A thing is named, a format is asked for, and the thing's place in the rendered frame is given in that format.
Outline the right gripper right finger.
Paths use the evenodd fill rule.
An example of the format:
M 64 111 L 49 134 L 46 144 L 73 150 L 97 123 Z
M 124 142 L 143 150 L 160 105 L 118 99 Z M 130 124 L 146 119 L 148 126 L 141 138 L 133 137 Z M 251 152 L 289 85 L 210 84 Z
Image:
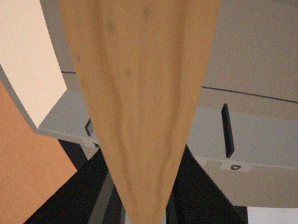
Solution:
M 187 144 L 166 207 L 166 224 L 248 224 L 199 165 Z

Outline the grey rectangular rack frame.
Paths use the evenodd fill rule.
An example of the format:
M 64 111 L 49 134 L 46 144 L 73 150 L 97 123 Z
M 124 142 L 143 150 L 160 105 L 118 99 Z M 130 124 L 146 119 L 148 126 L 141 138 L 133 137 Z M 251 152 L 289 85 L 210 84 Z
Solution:
M 40 0 L 0 0 L 0 80 L 33 133 L 97 141 L 85 130 L 82 92 L 66 88 Z M 226 158 L 221 111 L 196 106 L 186 142 L 194 158 L 210 167 L 231 162 L 298 175 L 298 121 L 229 111 L 235 151 Z

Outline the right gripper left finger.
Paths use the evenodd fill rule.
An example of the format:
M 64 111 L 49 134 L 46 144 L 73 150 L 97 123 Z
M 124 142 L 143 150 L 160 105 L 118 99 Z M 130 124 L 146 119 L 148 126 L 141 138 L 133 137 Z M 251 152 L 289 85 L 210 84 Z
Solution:
M 99 148 L 23 224 L 101 224 L 102 220 L 102 224 L 125 224 L 125 215 L 126 210 Z

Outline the light brown wooden board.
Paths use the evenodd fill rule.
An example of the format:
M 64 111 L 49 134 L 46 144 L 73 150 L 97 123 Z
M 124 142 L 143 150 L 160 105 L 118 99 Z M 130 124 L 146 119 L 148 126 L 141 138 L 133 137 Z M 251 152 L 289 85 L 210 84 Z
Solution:
M 73 66 L 131 224 L 161 224 L 220 0 L 57 0 Z

